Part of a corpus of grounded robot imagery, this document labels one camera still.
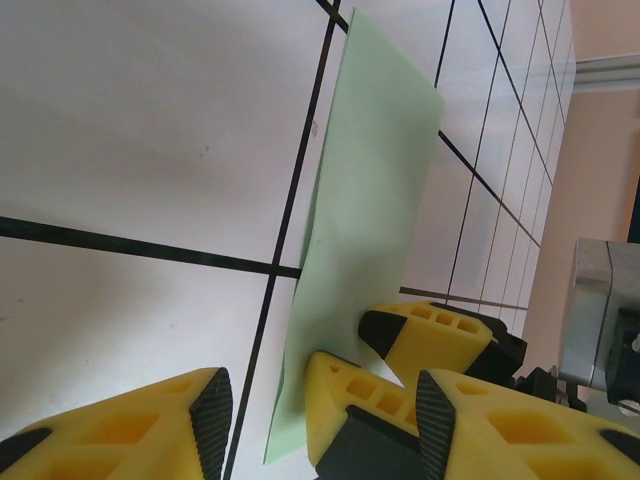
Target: floor tile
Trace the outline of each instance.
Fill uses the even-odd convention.
[[[501,63],[491,90],[476,170],[495,192],[502,192],[520,106]]]
[[[438,141],[402,285],[446,293],[471,185],[471,172]]]
[[[516,319],[517,310],[514,308],[501,308],[500,320],[507,326],[507,331],[513,333],[513,323]]]
[[[0,214],[271,261],[326,25],[312,1],[7,6]]]
[[[456,2],[438,83],[446,104],[441,129],[472,164],[496,58],[478,4]]]
[[[529,255],[529,243],[531,240],[521,228],[518,228],[516,242],[513,247],[513,255],[509,265],[509,276],[507,277],[507,285],[504,290],[502,303],[505,305],[518,305],[520,290],[522,288],[522,279],[524,277],[524,268]]]
[[[556,81],[558,82],[558,91],[561,90],[562,77],[564,76],[564,65],[569,56],[569,47],[571,46],[571,6],[569,1],[564,2],[564,11],[562,12],[562,20],[558,31],[553,53],[553,68],[556,72]]]
[[[558,156],[560,155],[560,147],[562,146],[562,137],[564,135],[564,122],[562,120],[562,111],[558,108],[556,119],[553,122],[553,133],[551,135],[551,143],[549,145],[549,153],[547,154],[547,170],[551,180],[556,175],[558,167]]]
[[[480,305],[478,305],[477,303],[460,302],[457,300],[449,300],[447,301],[447,305],[455,308],[462,308],[463,310],[467,310],[468,312],[472,312],[472,313],[477,313],[478,307],[480,307]]]
[[[542,18],[544,18],[547,40],[549,41],[549,48],[552,53],[554,45],[556,44],[565,2],[566,0],[553,0],[551,2],[545,2],[542,5]]]
[[[318,476],[309,463],[306,448],[274,464],[262,465],[294,290],[294,280],[279,278],[276,281],[231,478],[312,480]]]
[[[522,279],[522,287],[520,288],[520,294],[517,305],[519,307],[529,306],[529,297],[531,296],[531,288],[533,287],[533,279],[536,274],[536,267],[538,266],[538,255],[540,249],[531,242],[529,246],[529,254],[527,256],[526,265],[524,268],[524,277]]]
[[[482,5],[489,19],[491,30],[499,42],[504,28],[504,21],[509,9],[509,0],[484,0]]]
[[[265,275],[8,238],[0,249],[1,438],[204,367],[229,370],[235,416]]]
[[[540,114],[540,120],[536,127],[536,141],[538,148],[542,154],[542,159],[547,161],[547,154],[549,152],[549,145],[551,144],[551,135],[553,134],[553,128],[555,126],[556,112],[558,111],[558,91],[554,84],[553,75],[549,75],[549,82],[547,84],[547,90],[544,96],[544,102],[542,104],[542,112]]]
[[[474,180],[464,222],[451,295],[480,298],[500,205]]]
[[[340,12],[349,21],[354,7],[362,10],[433,83],[450,6],[448,0],[343,0]]]
[[[509,274],[511,252],[516,239],[517,224],[504,209],[500,209],[487,278],[482,291],[482,300],[502,303]]]
[[[500,318],[500,307],[495,307],[493,305],[480,305],[478,312],[493,318]]]
[[[560,104],[564,112],[565,121],[569,114],[569,102],[571,101],[571,93],[573,92],[573,82],[576,78],[576,57],[573,50],[573,44],[569,47],[569,58],[567,60],[567,68],[562,82],[562,90],[560,91]]]
[[[544,31],[542,25],[538,22],[538,32],[531,54],[531,63],[529,65],[529,74],[524,89],[522,106],[529,120],[529,124],[535,133],[540,113],[542,112],[542,103],[547,88],[547,81],[551,74],[551,60],[545,43]]]
[[[289,229],[285,237],[285,244],[280,261],[283,265],[291,267],[301,266],[302,250],[306,242],[307,228],[311,228],[311,225],[308,223],[311,199],[313,197],[316,175],[322,154],[322,145],[324,144],[324,136],[329,120],[329,110],[331,109],[333,91],[336,86],[338,69],[340,67],[342,50],[344,49],[346,38],[346,34],[336,27],[322,77],[320,96],[318,97],[314,123],[311,127],[311,135],[300,174],[300,183],[296,192],[293,211],[291,212]]]
[[[527,78],[539,16],[537,0],[512,1],[509,7],[501,51],[520,98]]]
[[[509,160],[507,179],[502,193],[502,200],[505,205],[516,213],[522,208],[534,148],[531,132],[524,117],[520,115]]]
[[[547,221],[547,211],[549,210],[549,200],[551,198],[551,184],[545,176],[542,180],[542,190],[540,191],[540,200],[538,201],[538,209],[536,210],[536,220],[533,224],[531,234],[538,243],[542,242],[545,222]]]
[[[529,232],[533,230],[533,224],[536,220],[536,210],[538,209],[538,200],[540,198],[540,189],[542,187],[542,179],[546,177],[542,160],[537,152],[533,152],[531,160],[531,169],[529,170],[529,178],[527,179],[527,187],[524,192],[524,200],[522,202],[522,210],[520,212],[520,223]]]

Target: yellow foam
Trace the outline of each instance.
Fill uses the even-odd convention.
[[[217,370],[196,370],[34,423],[23,432],[53,432],[0,478],[202,479],[189,407]]]

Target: black grout line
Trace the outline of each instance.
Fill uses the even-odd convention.
[[[505,212],[507,212],[509,214],[509,216],[511,218],[513,218],[513,220],[516,222],[516,224],[518,224],[518,226],[520,228],[522,228],[522,230],[527,234],[527,236],[529,238],[531,238],[533,240],[533,242],[540,246],[538,244],[538,241],[533,238],[533,236],[531,235],[531,233],[529,233],[529,231],[524,228],[524,225],[522,225],[522,223],[520,223],[520,220],[513,214],[513,212],[509,209],[509,207],[507,207],[505,205],[505,203],[502,201],[502,199],[496,194],[496,192],[489,186],[489,184],[486,182],[486,180],[484,178],[482,178],[478,172],[476,171],[475,168],[473,168],[473,166],[467,161],[466,158],[464,158],[464,156],[462,155],[462,153],[460,152],[460,150],[458,150],[455,145],[451,142],[451,140],[449,140],[447,138],[447,136],[442,132],[439,131],[438,132],[438,136],[440,137],[440,139],[447,145],[447,147],[449,147],[449,149],[454,153],[454,155],[456,155],[458,157],[458,159],[464,164],[465,167],[467,167],[467,169],[469,169],[469,171],[471,171],[471,173],[473,174],[473,176],[484,186],[484,188],[487,189],[487,191],[489,192],[489,194],[491,194],[491,196],[500,204],[500,206],[504,209]]]
[[[447,300],[452,302],[466,302],[471,303],[473,305],[486,305],[489,307],[501,307],[501,308],[509,308],[512,310],[526,310],[526,307],[519,307],[517,305],[506,305],[504,303],[499,302],[490,302],[488,300],[482,300],[477,298],[468,298],[461,297],[459,295],[448,295],[445,293],[431,292],[429,290],[420,290],[418,288],[410,288],[410,287],[401,287],[400,293],[404,293],[405,295],[413,295],[415,297],[430,297],[437,298],[438,300]]]
[[[549,81],[551,80],[551,70],[552,69],[550,68],[549,72],[547,73],[547,84],[544,87],[544,97],[542,99],[542,108],[540,109],[540,118],[538,119],[538,125],[536,126],[536,138],[538,137],[538,133],[540,133],[540,125],[542,124],[542,115],[544,114],[544,106],[547,103],[547,91],[549,90]],[[540,149],[538,149],[538,153],[540,154],[540,158],[542,159],[542,163],[546,169],[547,162],[545,160],[545,157],[542,156],[542,151]]]
[[[347,33],[349,31],[349,24],[347,21],[338,13],[338,8],[340,8],[340,0],[336,0],[334,4],[329,3],[329,0],[316,0],[318,5],[322,7],[322,9],[329,14],[329,17],[338,24],[340,29]]]
[[[504,17],[504,22],[502,25],[502,35],[500,36],[500,43],[502,43],[502,40],[504,38],[504,32],[506,30],[506,26],[507,26],[507,20],[509,18],[509,10],[511,8],[511,0],[509,0],[509,3],[507,5],[507,12],[505,14]],[[477,167],[478,167],[478,158],[480,156],[480,149],[482,148],[482,139],[484,137],[484,128],[486,126],[487,123],[487,115],[489,113],[489,106],[491,104],[491,94],[493,92],[493,84],[495,82],[496,79],[496,71],[498,69],[498,61],[499,61],[499,57],[496,55],[496,61],[493,64],[493,74],[491,75],[491,83],[489,84],[489,94],[487,95],[487,104],[485,106],[484,109],[484,117],[482,118],[482,127],[480,129],[480,137],[478,138],[478,148],[476,149],[476,158],[473,162],[473,170],[477,171]],[[473,182],[474,182],[474,176],[471,176],[471,181],[469,182],[469,191],[467,192],[467,200],[466,203],[464,205],[464,214],[462,215],[462,224],[460,225],[460,233],[458,234],[458,243],[456,245],[456,253],[453,256],[453,265],[451,267],[451,276],[449,277],[449,286],[447,287],[447,295],[451,293],[451,286],[453,285],[453,276],[455,275],[455,271],[456,271],[456,265],[458,263],[458,255],[460,253],[460,244],[462,243],[462,235],[464,233],[464,225],[466,223],[467,220],[467,213],[469,211],[469,201],[471,200],[471,191],[473,190]]]
[[[335,0],[335,9],[339,9],[340,0]],[[333,31],[335,29],[336,20],[333,17],[329,17],[327,24],[327,30],[325,32],[324,40],[322,43],[322,51],[320,53],[320,59],[318,61],[318,70],[316,71],[316,78],[313,83],[313,89],[311,91],[311,99],[309,100],[309,108],[307,110],[307,117],[305,119],[304,127],[302,129],[302,137],[300,138],[300,146],[298,148],[298,154],[296,156],[296,163],[293,169],[291,177],[291,184],[289,186],[289,193],[287,195],[287,201],[285,204],[284,213],[282,215],[282,221],[280,223],[280,230],[278,232],[278,240],[273,253],[273,265],[279,265],[282,257],[282,250],[284,249],[284,242],[289,227],[289,221],[291,219],[291,213],[293,211],[293,204],[295,201],[296,192],[298,189],[298,183],[300,182],[300,174],[302,172],[302,165],[304,163],[305,153],[307,151],[307,145],[309,143],[309,135],[311,133],[311,125],[313,123],[313,117],[315,115],[316,106],[318,104],[318,98],[320,96],[320,87],[322,85],[322,78],[324,76],[324,69],[329,56],[329,49],[331,47],[331,39],[333,37]],[[258,319],[258,326],[256,328],[256,334],[251,347],[251,354],[249,356],[249,363],[247,365],[247,374],[245,375],[245,381],[242,388],[242,394],[240,396],[240,403],[238,405],[238,416],[236,417],[236,423],[233,428],[233,434],[229,441],[229,453],[227,455],[227,464],[224,470],[224,480],[230,480],[231,472],[233,471],[233,464],[238,452],[238,445],[240,443],[240,434],[242,432],[242,426],[244,424],[244,417],[247,412],[247,406],[249,404],[249,394],[251,393],[251,386],[255,375],[256,366],[258,363],[258,354],[260,353],[260,346],[262,344],[262,338],[267,323],[267,317],[269,315],[269,306],[271,305],[271,298],[273,296],[273,289],[276,283],[276,276],[269,275],[267,282],[267,288],[265,290],[264,299],[262,301],[262,308],[260,310],[260,318]]]
[[[491,34],[491,38],[493,39],[493,43],[495,45],[495,47],[498,49],[498,56],[500,57],[500,61],[502,62],[502,66],[504,67],[504,70],[507,74],[507,78],[509,79],[509,83],[511,84],[511,88],[513,89],[513,93],[516,96],[516,100],[518,101],[518,105],[520,106],[520,109],[522,110],[522,115],[524,117],[525,122],[527,123],[527,127],[529,128],[529,132],[531,133],[531,136],[533,137],[533,144],[535,145],[536,150],[538,150],[538,152],[540,152],[540,147],[538,146],[538,139],[536,138],[536,136],[533,134],[533,128],[531,127],[531,123],[529,122],[529,118],[527,117],[527,112],[525,112],[524,110],[524,106],[522,103],[522,100],[524,99],[524,91],[522,93],[522,99],[520,98],[520,96],[518,95],[518,90],[516,89],[516,85],[513,82],[513,78],[511,77],[511,72],[509,71],[509,67],[507,66],[507,62],[504,59],[504,56],[502,55],[502,49],[500,47],[500,44],[498,43],[495,33],[493,33],[493,29],[491,28],[491,23],[489,22],[489,17],[487,16],[487,12],[484,9],[484,5],[482,4],[482,0],[478,0],[478,5],[480,6],[480,10],[482,12],[482,16],[484,17],[484,21],[487,24],[487,28],[489,29],[489,33]],[[547,166],[544,165],[544,170],[547,174],[547,177],[549,178],[549,181],[551,182],[551,185],[553,185],[553,181],[551,179],[551,176],[549,175],[549,172],[547,171]]]
[[[444,40],[442,40],[442,49],[440,50],[440,58],[438,59],[438,68],[436,69],[436,78],[433,81],[433,86],[438,87],[438,81],[440,80],[440,70],[442,70],[442,61],[444,60],[444,52],[447,47],[447,40],[449,39],[449,29],[451,28],[451,18],[453,17],[453,7],[456,4],[456,0],[451,0],[451,7],[449,7],[449,17],[447,18],[447,27],[444,30]]]
[[[156,258],[242,272],[277,275],[287,278],[297,278],[298,276],[297,269],[291,267],[8,217],[0,217],[0,237],[86,248],[101,252],[120,253],[123,255]]]
[[[566,6],[566,0],[562,2],[562,11],[560,12],[560,20],[558,22],[558,30],[556,31],[556,39],[553,42],[553,51],[551,51],[551,45],[549,44],[549,37],[547,36],[547,27],[544,21],[544,15],[542,15],[542,6],[540,6],[540,18],[542,19],[542,30],[544,32],[544,39],[547,44],[547,52],[549,53],[549,62],[551,64],[551,72],[553,73],[553,82],[556,88],[556,94],[558,95],[558,102],[560,101],[560,90],[558,90],[558,79],[556,77],[556,71],[553,66],[553,57],[556,54],[556,46],[558,45],[558,36],[560,34],[560,27],[562,26],[562,16],[564,15],[564,9]]]
[[[535,30],[535,32],[533,34],[533,43],[531,44],[531,52],[529,53],[529,63],[527,65],[527,73],[525,74],[525,77],[524,77],[524,85],[522,87],[522,96],[523,96],[523,98],[524,98],[524,93],[527,91],[527,84],[529,82],[529,72],[531,71],[531,60],[533,59],[533,51],[535,49],[535,39],[536,39],[536,36],[538,35],[538,28],[540,26],[540,15],[541,15],[541,13],[538,13],[538,21],[536,22],[536,30]],[[524,112],[524,109],[522,107],[520,107],[518,109],[518,116],[516,117],[516,125],[515,125],[514,131],[513,131],[513,139],[511,141],[511,148],[509,150],[509,160],[507,161],[507,171],[506,171],[505,176],[504,176],[504,181],[502,182],[502,192],[500,194],[501,198],[504,197],[504,191],[505,191],[505,189],[507,187],[507,179],[509,178],[509,170],[511,168],[511,158],[513,157],[513,147],[514,147],[515,142],[516,142],[516,135],[518,134],[518,125],[520,124],[520,117],[521,117],[523,112]],[[491,264],[491,256],[493,254],[493,245],[495,243],[496,233],[498,232],[498,222],[500,220],[500,213],[501,213],[501,210],[499,209],[498,210],[498,215],[496,216],[496,224],[495,224],[494,229],[493,229],[493,237],[491,239],[491,248],[489,250],[489,260],[487,261],[487,268],[486,268],[486,270],[484,272],[484,279],[482,280],[482,290],[480,291],[480,298],[482,298],[482,296],[484,295],[484,289],[485,289],[485,286],[486,286],[486,283],[487,283],[487,276],[489,274],[489,265]]]

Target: white tile floor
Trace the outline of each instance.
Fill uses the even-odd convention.
[[[299,274],[346,38],[325,7],[0,7],[1,437],[224,365],[225,478],[315,478],[303,450],[261,458],[295,288],[277,265]],[[343,0],[347,22],[353,7],[447,105],[399,298],[521,335],[575,77],[569,2]]]

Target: wall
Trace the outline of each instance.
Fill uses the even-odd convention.
[[[571,16],[577,60],[640,52],[637,0],[571,0]]]
[[[557,362],[576,239],[626,240],[639,127],[638,90],[580,93],[571,100],[524,328],[525,372]]]

